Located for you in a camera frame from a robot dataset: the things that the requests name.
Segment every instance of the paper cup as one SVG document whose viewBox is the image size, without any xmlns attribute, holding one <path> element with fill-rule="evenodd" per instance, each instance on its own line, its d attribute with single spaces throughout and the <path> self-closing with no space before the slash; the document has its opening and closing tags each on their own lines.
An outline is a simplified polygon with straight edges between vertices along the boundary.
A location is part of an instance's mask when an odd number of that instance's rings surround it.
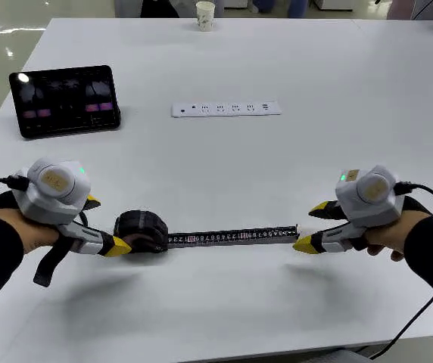
<svg viewBox="0 0 433 363">
<path fill-rule="evenodd" d="M 214 15 L 215 4 L 213 2 L 196 3 L 196 17 L 198 19 L 198 26 L 202 32 L 211 32 Z"/>
</svg>

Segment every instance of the glossy floor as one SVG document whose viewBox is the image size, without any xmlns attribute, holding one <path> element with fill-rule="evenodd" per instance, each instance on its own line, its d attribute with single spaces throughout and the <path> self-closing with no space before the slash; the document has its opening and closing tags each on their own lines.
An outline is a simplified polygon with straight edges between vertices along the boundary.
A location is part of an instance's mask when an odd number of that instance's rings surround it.
<svg viewBox="0 0 433 363">
<path fill-rule="evenodd" d="M 361 0 L 353 11 L 319 11 L 315 6 L 307 9 L 306 17 L 351 17 L 384 19 L 391 0 L 375 5 L 374 0 Z M 227 17 L 285 17 L 288 0 L 277 0 L 271 14 L 253 14 L 247 9 L 226 11 Z M 0 105 L 8 93 L 8 74 L 18 71 L 25 64 L 43 30 L 53 17 L 113 17 L 111 0 L 0 0 Z M 252 361 L 293 362 L 298 356 L 259 358 Z M 433 361 L 433 338 L 399 342 L 388 355 L 380 358 L 383 363 Z"/>
</svg>

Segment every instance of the hand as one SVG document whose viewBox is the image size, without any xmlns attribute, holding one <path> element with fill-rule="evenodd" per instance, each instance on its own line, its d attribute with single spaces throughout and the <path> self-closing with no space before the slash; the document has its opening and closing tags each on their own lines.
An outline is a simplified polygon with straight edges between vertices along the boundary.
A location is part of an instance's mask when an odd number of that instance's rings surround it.
<svg viewBox="0 0 433 363">
<path fill-rule="evenodd" d="M 0 209 L 0 219 L 18 232 L 25 253 L 41 246 L 51 246 L 58 239 L 56 229 L 26 219 L 18 209 Z"/>
<path fill-rule="evenodd" d="M 371 245 L 368 247 L 368 253 L 371 256 L 376 256 L 385 247 L 388 247 L 393 250 L 391 259 L 396 262 L 401 261 L 408 234 L 418 222 L 429 216 L 430 214 L 418 210 L 404 210 L 396 222 L 368 229 L 365 232 L 365 238 Z"/>
</svg>

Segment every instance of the tape measure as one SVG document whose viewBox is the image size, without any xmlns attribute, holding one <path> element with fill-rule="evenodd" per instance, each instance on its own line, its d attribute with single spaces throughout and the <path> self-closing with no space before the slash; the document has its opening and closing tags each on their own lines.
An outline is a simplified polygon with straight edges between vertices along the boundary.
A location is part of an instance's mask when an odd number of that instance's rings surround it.
<svg viewBox="0 0 433 363">
<path fill-rule="evenodd" d="M 120 215 L 114 236 L 122 238 L 132 252 L 159 253 L 170 248 L 292 244 L 299 237 L 297 225 L 231 231 L 168 233 L 166 224 L 152 212 L 131 210 Z"/>
<path fill-rule="evenodd" d="M 233 246 L 245 244 L 292 244 L 299 236 L 297 226 L 235 229 L 168 234 L 168 248 Z"/>
</svg>

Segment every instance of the power strip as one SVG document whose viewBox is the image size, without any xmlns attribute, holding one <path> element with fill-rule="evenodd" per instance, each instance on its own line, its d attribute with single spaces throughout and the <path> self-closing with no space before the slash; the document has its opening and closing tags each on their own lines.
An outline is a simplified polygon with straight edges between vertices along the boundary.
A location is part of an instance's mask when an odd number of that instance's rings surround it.
<svg viewBox="0 0 433 363">
<path fill-rule="evenodd" d="M 276 101 L 175 103 L 171 110 L 173 117 L 264 116 L 280 115 L 281 113 L 280 106 Z"/>
</svg>

